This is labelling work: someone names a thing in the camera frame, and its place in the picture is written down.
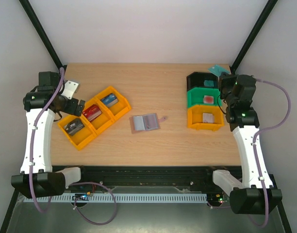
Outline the teal credit card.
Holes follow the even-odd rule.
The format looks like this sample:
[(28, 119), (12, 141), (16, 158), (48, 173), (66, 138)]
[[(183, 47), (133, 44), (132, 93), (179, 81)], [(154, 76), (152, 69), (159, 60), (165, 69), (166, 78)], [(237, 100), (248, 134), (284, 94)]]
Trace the teal credit card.
[(223, 68), (220, 65), (214, 65), (214, 66), (208, 68), (208, 70), (217, 77), (219, 77), (222, 73), (227, 73), (227, 74), (231, 73), (229, 70)]

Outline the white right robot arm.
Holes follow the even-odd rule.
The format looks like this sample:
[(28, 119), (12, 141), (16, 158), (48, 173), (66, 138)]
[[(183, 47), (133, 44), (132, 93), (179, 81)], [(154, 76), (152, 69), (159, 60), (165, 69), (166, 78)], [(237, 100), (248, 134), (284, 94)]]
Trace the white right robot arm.
[(220, 98), (226, 102), (226, 120), (240, 155), (242, 179), (227, 170), (206, 176), (210, 190), (220, 187), (229, 196), (235, 214), (266, 215), (282, 200), (281, 190), (274, 187), (267, 172), (259, 141), (259, 120), (251, 106), (257, 80), (249, 75), (223, 72), (219, 77)]

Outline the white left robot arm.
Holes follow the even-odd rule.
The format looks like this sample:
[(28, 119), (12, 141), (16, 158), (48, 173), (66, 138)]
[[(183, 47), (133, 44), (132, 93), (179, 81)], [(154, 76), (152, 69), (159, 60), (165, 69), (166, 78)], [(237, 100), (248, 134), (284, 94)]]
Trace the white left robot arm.
[(38, 85), (23, 99), (27, 119), (24, 160), (18, 175), (11, 177), (12, 187), (28, 199), (58, 196), (81, 179), (79, 167), (52, 171), (51, 131), (55, 115), (66, 113), (80, 117), (85, 102), (73, 98), (79, 83), (65, 80), (65, 70), (38, 74)]

